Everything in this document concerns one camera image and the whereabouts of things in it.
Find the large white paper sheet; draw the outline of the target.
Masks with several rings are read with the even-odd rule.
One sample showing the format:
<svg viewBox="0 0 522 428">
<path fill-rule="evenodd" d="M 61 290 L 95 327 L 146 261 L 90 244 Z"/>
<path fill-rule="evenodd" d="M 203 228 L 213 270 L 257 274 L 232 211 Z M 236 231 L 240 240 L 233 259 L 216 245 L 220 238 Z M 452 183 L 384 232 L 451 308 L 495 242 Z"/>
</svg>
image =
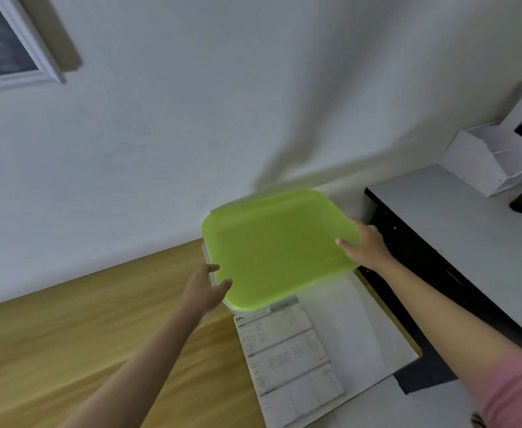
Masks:
<svg viewBox="0 0 522 428">
<path fill-rule="evenodd" d="M 334 399 L 286 428 L 471 428 L 471 396 L 451 374 L 390 376 L 348 399 Z"/>
</svg>

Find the blank white paper sheet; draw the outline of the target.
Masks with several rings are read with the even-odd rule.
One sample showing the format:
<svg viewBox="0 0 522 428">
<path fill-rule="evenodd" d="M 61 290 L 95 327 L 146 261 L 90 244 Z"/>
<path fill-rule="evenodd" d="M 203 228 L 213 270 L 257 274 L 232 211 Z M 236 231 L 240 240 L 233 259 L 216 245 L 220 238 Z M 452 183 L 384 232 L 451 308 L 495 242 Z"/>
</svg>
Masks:
<svg viewBox="0 0 522 428">
<path fill-rule="evenodd" d="M 354 272 L 321 280 L 296 296 L 347 400 L 421 357 Z"/>
</svg>

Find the person's left hand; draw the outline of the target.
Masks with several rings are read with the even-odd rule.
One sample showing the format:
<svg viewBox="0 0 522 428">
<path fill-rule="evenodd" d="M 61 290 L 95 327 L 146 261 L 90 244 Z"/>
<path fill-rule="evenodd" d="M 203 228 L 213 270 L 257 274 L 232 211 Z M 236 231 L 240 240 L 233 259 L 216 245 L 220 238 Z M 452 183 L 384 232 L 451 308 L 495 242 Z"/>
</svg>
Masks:
<svg viewBox="0 0 522 428">
<path fill-rule="evenodd" d="M 204 264 L 189 278 L 182 296 L 181 312 L 187 321 L 198 323 L 222 303 L 214 297 L 209 273 L 217 272 L 218 264 Z"/>
</svg>

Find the person's left forearm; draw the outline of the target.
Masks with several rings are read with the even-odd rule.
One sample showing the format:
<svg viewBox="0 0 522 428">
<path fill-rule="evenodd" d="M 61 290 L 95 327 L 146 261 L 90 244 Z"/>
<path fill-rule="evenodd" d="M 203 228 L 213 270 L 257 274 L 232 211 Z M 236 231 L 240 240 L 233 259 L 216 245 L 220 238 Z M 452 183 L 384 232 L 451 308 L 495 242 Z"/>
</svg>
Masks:
<svg viewBox="0 0 522 428">
<path fill-rule="evenodd" d="M 188 338 L 207 312 L 196 308 L 176 311 L 57 428 L 140 428 Z"/>
</svg>

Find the clear plastic container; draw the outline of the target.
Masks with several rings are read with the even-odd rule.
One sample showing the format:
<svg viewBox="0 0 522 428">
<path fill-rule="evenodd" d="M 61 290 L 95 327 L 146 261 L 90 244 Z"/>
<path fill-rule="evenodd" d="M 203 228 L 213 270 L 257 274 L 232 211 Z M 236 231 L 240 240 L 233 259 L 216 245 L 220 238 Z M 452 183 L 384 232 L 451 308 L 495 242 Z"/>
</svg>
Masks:
<svg viewBox="0 0 522 428">
<path fill-rule="evenodd" d="M 202 251 L 203 251 L 203 255 L 204 255 L 204 258 L 206 260 L 206 263 L 210 263 L 210 257 L 209 257 L 209 253 L 208 253 L 208 250 L 207 250 L 207 246 L 205 243 L 203 243 L 201 245 L 201 248 L 202 248 Z M 216 275 L 215 275 L 215 272 L 211 272 L 209 273 L 209 280 L 212 284 L 213 287 L 217 286 L 218 285 L 218 281 L 217 281 L 217 278 L 216 278 Z M 225 305 L 225 307 L 232 313 L 233 316 L 235 315 L 238 315 L 240 313 L 240 311 L 238 311 L 237 309 L 235 309 L 232 305 L 230 305 L 226 300 L 225 298 L 222 300 L 222 303 L 223 305 Z"/>
</svg>

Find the person's right forearm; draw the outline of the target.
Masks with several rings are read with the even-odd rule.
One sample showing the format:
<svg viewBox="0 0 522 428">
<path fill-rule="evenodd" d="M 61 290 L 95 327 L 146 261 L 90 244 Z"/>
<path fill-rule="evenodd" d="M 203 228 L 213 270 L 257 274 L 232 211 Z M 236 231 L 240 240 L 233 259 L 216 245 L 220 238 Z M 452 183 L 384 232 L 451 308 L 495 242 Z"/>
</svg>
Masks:
<svg viewBox="0 0 522 428">
<path fill-rule="evenodd" d="M 393 259 L 372 269 L 390 286 L 423 334 L 465 388 L 473 393 L 520 347 Z"/>
</svg>

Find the printed paper sheet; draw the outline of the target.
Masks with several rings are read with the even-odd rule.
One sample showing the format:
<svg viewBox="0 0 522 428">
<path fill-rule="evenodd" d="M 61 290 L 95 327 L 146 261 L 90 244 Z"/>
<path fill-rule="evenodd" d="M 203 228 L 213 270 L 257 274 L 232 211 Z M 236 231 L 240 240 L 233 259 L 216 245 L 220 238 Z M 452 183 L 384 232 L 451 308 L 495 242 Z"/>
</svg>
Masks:
<svg viewBox="0 0 522 428">
<path fill-rule="evenodd" d="M 345 394 L 296 297 L 233 320 L 266 428 L 286 428 Z"/>
</svg>

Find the pink sleeve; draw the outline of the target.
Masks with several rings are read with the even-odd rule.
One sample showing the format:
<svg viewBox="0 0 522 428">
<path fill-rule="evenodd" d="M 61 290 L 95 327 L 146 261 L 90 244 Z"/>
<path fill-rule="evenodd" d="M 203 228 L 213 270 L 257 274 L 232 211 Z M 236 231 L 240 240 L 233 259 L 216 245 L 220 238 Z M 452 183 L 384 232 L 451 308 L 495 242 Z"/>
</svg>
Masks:
<svg viewBox="0 0 522 428">
<path fill-rule="evenodd" d="M 507 356 L 469 391 L 487 428 L 522 428 L 522 352 Z"/>
</svg>

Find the white desk organizer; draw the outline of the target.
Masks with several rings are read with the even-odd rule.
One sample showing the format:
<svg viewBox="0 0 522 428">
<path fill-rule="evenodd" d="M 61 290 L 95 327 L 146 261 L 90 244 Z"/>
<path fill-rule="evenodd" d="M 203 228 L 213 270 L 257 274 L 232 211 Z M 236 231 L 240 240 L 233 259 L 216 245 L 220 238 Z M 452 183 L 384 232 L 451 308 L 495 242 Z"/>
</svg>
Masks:
<svg viewBox="0 0 522 428">
<path fill-rule="evenodd" d="M 460 130 L 438 165 L 485 197 L 522 184 L 521 125 L 522 92 L 500 122 Z"/>
</svg>

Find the green plastic container lid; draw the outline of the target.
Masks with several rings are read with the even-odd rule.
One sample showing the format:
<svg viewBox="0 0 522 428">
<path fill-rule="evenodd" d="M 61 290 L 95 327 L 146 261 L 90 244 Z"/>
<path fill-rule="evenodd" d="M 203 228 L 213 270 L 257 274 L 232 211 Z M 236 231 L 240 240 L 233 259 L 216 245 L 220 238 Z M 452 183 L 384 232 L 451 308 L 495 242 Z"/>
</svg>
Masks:
<svg viewBox="0 0 522 428">
<path fill-rule="evenodd" d="M 360 239 L 357 227 L 325 194 L 300 189 L 211 212 L 201 225 L 214 279 L 232 279 L 224 298 L 253 311 L 357 267 L 336 244 Z"/>
</svg>

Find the person's right hand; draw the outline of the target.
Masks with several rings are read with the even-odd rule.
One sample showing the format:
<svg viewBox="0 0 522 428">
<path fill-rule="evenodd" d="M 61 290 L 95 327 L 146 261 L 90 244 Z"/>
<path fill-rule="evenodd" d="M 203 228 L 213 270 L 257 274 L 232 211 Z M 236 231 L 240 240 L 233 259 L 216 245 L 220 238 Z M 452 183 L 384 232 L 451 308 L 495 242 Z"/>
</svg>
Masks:
<svg viewBox="0 0 522 428">
<path fill-rule="evenodd" d="M 365 224 L 355 218 L 349 220 L 359 234 L 358 241 L 354 243 L 357 245 L 357 254 L 347 255 L 353 262 L 379 273 L 386 270 L 388 265 L 397 263 L 375 225 Z"/>
</svg>

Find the white framed picture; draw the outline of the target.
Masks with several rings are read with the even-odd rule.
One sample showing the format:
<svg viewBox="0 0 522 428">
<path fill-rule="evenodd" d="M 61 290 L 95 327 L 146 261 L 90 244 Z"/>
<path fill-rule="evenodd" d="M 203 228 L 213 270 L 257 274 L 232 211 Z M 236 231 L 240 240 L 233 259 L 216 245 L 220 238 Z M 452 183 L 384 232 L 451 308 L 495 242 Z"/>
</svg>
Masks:
<svg viewBox="0 0 522 428">
<path fill-rule="evenodd" d="M 0 91 L 66 82 L 19 0 L 0 0 Z"/>
</svg>

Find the white desk with black side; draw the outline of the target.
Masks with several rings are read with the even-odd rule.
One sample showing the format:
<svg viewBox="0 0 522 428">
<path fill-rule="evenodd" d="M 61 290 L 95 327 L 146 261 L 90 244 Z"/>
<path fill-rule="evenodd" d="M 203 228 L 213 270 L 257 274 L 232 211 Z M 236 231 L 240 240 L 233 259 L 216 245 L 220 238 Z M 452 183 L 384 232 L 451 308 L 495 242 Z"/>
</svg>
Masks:
<svg viewBox="0 0 522 428">
<path fill-rule="evenodd" d="M 522 328 L 522 214 L 509 208 L 521 191 L 487 198 L 432 165 L 370 185 L 365 194 Z"/>
</svg>

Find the black flat item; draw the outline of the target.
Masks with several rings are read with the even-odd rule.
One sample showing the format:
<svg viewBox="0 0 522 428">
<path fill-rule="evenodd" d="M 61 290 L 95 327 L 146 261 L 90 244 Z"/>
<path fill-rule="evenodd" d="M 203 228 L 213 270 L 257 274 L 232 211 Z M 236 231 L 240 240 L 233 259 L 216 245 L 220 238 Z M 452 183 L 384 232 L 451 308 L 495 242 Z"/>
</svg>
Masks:
<svg viewBox="0 0 522 428">
<path fill-rule="evenodd" d="M 406 395 L 458 379 L 444 361 L 423 358 L 398 370 L 394 377 Z"/>
</svg>

